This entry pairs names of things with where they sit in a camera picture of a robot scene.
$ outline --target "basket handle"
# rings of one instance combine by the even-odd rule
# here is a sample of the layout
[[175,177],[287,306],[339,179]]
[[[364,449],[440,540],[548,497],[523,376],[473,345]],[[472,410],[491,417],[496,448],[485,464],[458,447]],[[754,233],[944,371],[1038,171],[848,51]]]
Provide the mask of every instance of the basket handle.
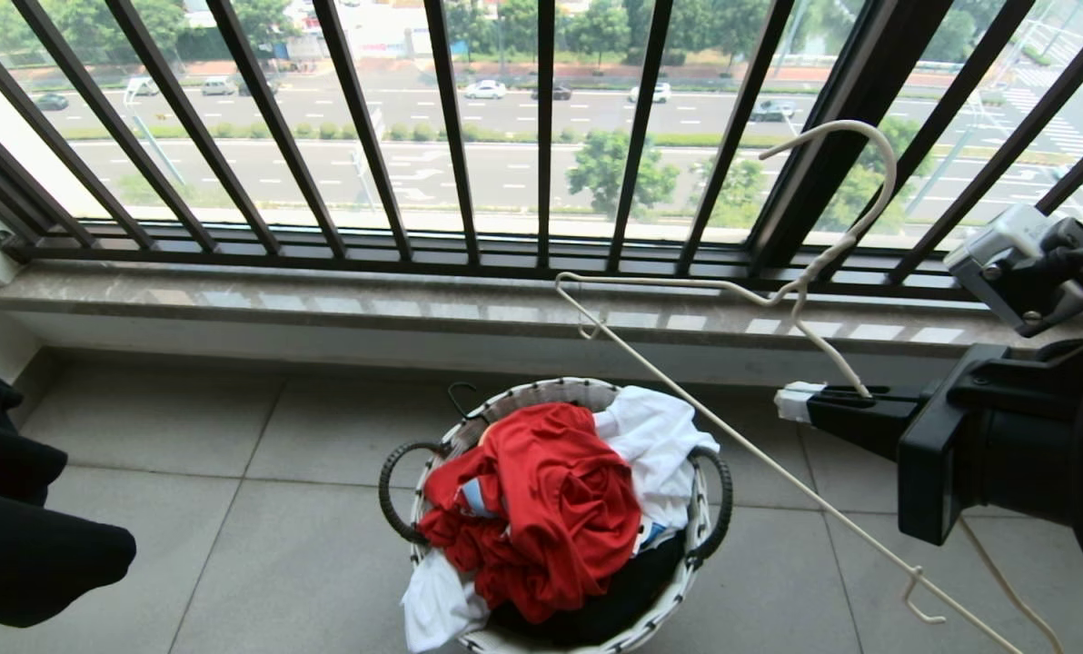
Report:
[[425,534],[416,529],[416,522],[413,522],[412,525],[405,525],[404,521],[401,521],[400,513],[396,512],[395,508],[392,508],[392,492],[388,487],[396,463],[414,449],[428,449],[436,456],[445,456],[448,454],[449,446],[445,443],[405,443],[392,450],[392,454],[389,454],[388,459],[384,460],[384,465],[380,467],[380,510],[382,510],[388,524],[396,529],[396,534],[400,534],[401,538],[407,539],[414,545],[428,545],[429,538],[425,538]]
[[715,554],[716,550],[719,550],[720,544],[723,542],[723,537],[728,535],[728,524],[731,522],[731,511],[734,505],[734,488],[731,484],[731,471],[728,469],[728,463],[720,459],[717,453],[707,448],[695,447],[691,450],[691,455],[688,455],[688,459],[692,463],[696,459],[710,460],[716,471],[719,471],[719,491],[721,494],[719,518],[716,519],[715,526],[713,526],[707,539],[704,539],[702,545],[687,553],[688,566],[699,568],[704,561],[707,561],[712,554]]

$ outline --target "red clothing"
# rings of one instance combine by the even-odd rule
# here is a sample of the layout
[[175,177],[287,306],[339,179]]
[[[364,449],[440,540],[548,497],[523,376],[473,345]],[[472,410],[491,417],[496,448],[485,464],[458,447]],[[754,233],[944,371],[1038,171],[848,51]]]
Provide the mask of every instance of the red clothing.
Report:
[[[459,488],[472,479],[495,518],[472,515]],[[488,607],[512,601],[533,623],[604,594],[640,524],[628,466],[597,436],[590,410],[563,403],[495,422],[429,475],[425,495],[434,509],[421,533],[460,571],[475,568]]]

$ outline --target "laundry basket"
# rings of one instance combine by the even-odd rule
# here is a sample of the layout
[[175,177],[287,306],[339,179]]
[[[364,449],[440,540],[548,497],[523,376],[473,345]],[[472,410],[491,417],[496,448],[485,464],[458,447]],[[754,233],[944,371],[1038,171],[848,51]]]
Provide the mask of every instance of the laundry basket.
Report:
[[[436,469],[445,460],[455,459],[470,449],[478,443],[478,439],[488,423],[507,417],[513,410],[536,404],[566,402],[585,406],[597,413],[597,410],[602,410],[612,404],[617,391],[619,391],[617,387],[609,384],[606,381],[585,380],[579,377],[534,381],[531,384],[509,389],[498,396],[490,397],[481,405],[480,409],[467,415],[457,426],[454,426],[440,443],[407,443],[392,452],[388,460],[384,460],[380,471],[380,509],[383,510],[388,524],[392,525],[392,528],[396,529],[402,538],[413,544],[413,566],[416,566],[428,554],[430,548],[415,525],[430,509],[428,502],[425,501],[422,489],[425,489],[426,480],[429,479],[429,473],[433,469]],[[420,480],[416,484],[413,500],[413,524],[408,525],[401,521],[399,513],[392,508],[389,481],[392,479],[392,469],[396,467],[397,460],[415,449],[428,449],[434,456],[425,463],[425,471],[420,473]],[[708,510],[707,481],[700,469],[700,459],[708,459],[716,469],[719,469],[721,505],[715,522],[712,522],[710,510]],[[686,554],[682,562],[675,567],[666,589],[628,629],[622,630],[621,633],[600,645],[584,645],[565,651],[574,654],[622,654],[625,651],[632,651],[650,640],[667,620],[667,617],[679,610],[679,604],[687,597],[687,591],[691,590],[691,585],[695,583],[695,575],[699,574],[700,566],[719,549],[719,544],[723,541],[723,536],[728,532],[728,522],[731,521],[733,506],[731,473],[728,471],[728,465],[716,453],[703,448],[695,448],[691,452],[691,463],[695,467],[695,501],[690,505],[690,521],[688,521],[686,529]],[[485,629],[458,637],[458,641],[471,651],[498,651],[505,654],[563,651],[539,650],[536,640],[492,624]]]

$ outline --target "tile floor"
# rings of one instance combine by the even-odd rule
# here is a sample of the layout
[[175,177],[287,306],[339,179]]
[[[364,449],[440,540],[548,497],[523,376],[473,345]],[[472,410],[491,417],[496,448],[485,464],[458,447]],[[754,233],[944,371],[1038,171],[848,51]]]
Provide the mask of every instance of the tile floor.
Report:
[[[454,422],[442,384],[413,379],[71,365],[23,432],[69,453],[50,508],[126,526],[139,555],[126,579],[54,619],[0,626],[0,653],[401,653],[407,550],[376,506],[375,478],[396,444]],[[943,548],[899,534],[893,466],[775,419],[769,397],[703,398],[1020,649],[1047,651],[961,534]],[[735,443],[725,456],[740,505],[727,542],[644,651],[999,651],[924,591],[916,603],[950,619],[918,623],[895,601],[896,568]],[[1001,510],[970,524],[1068,652],[1083,653],[1083,562],[1069,532]]]

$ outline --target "black clothing item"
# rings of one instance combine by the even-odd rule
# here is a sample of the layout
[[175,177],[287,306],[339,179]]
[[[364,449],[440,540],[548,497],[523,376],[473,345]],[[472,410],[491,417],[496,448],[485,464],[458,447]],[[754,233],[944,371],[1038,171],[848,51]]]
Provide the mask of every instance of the black clothing item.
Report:
[[126,576],[130,532],[0,497],[0,623],[29,628]]
[[586,605],[577,612],[558,612],[549,620],[533,625],[517,611],[512,601],[507,601],[488,614],[488,622],[557,646],[602,645],[622,630],[631,628],[666,588],[675,566],[683,560],[684,538],[686,534],[679,532],[654,550],[629,560],[611,577],[606,593],[587,597]]
[[17,433],[21,393],[0,380],[0,623],[27,628],[84,592],[126,576],[130,532],[44,510],[65,453]]

